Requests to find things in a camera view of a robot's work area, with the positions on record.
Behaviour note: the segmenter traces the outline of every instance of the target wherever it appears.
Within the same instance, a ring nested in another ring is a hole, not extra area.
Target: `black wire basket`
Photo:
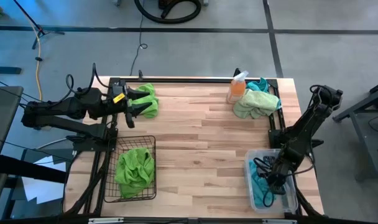
[[[116,165],[119,155],[126,153],[130,149],[145,147],[149,150],[154,159],[154,180],[142,192],[131,198],[123,198],[120,194],[119,184],[114,180],[116,174]],[[131,202],[137,200],[151,200],[156,197],[156,138],[154,136],[136,136],[116,138],[116,150],[112,151],[108,175],[106,177],[106,187],[104,201],[113,202]]]

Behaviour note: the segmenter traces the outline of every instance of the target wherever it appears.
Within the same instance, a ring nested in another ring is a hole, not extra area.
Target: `spray bottle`
[[[233,77],[233,80],[229,87],[228,95],[226,96],[226,101],[228,103],[235,103],[243,96],[244,91],[246,90],[245,79],[248,74],[249,72],[244,71],[239,75]]]

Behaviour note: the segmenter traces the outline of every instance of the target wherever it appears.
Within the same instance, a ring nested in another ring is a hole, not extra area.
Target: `concrete floor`
[[[48,26],[138,27],[141,15],[132,1],[117,8],[111,1],[60,0],[21,1],[28,13]],[[270,0],[275,29],[378,29],[378,0]],[[27,26],[12,1],[0,1],[7,16],[0,25]],[[146,0],[154,14],[155,0]],[[182,3],[172,16],[190,12]],[[143,27],[165,27],[147,19]],[[262,0],[210,0],[199,17],[168,27],[266,29]],[[40,80],[45,99],[65,94],[65,75],[71,73],[77,86],[89,82],[92,62],[100,75],[127,75],[135,56],[138,33],[67,32],[42,39]],[[0,66],[22,67],[20,75],[0,75],[9,85],[21,85],[37,96],[32,32],[0,31]],[[294,78],[304,111],[313,84],[344,91],[341,109],[367,96],[378,84],[378,35],[276,35],[285,78]],[[252,77],[276,77],[268,34],[143,33],[149,45],[141,50],[134,68],[144,75],[230,77],[236,67]],[[60,139],[57,129],[35,131],[20,123],[18,109],[7,140],[27,147]],[[327,119],[316,134],[325,144],[315,149],[318,183],[324,210],[334,218],[378,222],[378,180],[357,183],[354,174],[364,169],[365,152],[350,120],[341,124]],[[20,150],[4,146],[3,154],[20,157]]]

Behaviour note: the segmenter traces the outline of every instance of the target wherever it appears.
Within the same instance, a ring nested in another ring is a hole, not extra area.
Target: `wooden table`
[[[110,77],[101,77],[109,83]],[[285,124],[301,116],[294,80],[278,79]],[[138,83],[129,83],[135,88]],[[102,216],[278,218],[250,207],[244,182],[244,155],[249,149],[268,149],[268,117],[240,119],[225,101],[228,84],[155,83],[159,115],[139,116],[129,129],[118,117],[119,137],[153,135],[157,143],[157,196],[137,202],[103,202]],[[97,81],[94,87],[106,92]],[[95,123],[86,117],[84,123]],[[90,179],[94,153],[83,152],[73,163],[66,186],[65,210],[71,208]],[[310,167],[304,159],[298,170]],[[297,176],[299,189],[323,213],[315,173]],[[92,209],[98,187],[95,188]]]

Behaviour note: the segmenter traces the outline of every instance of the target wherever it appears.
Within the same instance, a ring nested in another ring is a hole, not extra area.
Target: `yellow cable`
[[[30,21],[30,19],[27,17],[26,14],[23,13],[23,15],[25,15],[26,19],[29,21],[30,26],[33,28],[33,31],[34,31],[34,34],[35,34],[35,38],[37,38],[37,43],[39,43],[39,58],[40,58],[40,56],[41,56],[40,38],[37,35],[37,32],[35,31],[35,28],[34,28],[34,25],[33,25],[32,21]],[[39,100],[42,100],[42,92],[41,92],[41,86],[40,86],[40,80],[39,80],[39,66],[40,66],[40,62],[37,61],[37,66],[35,68],[35,79],[37,81],[37,88],[39,89]]]

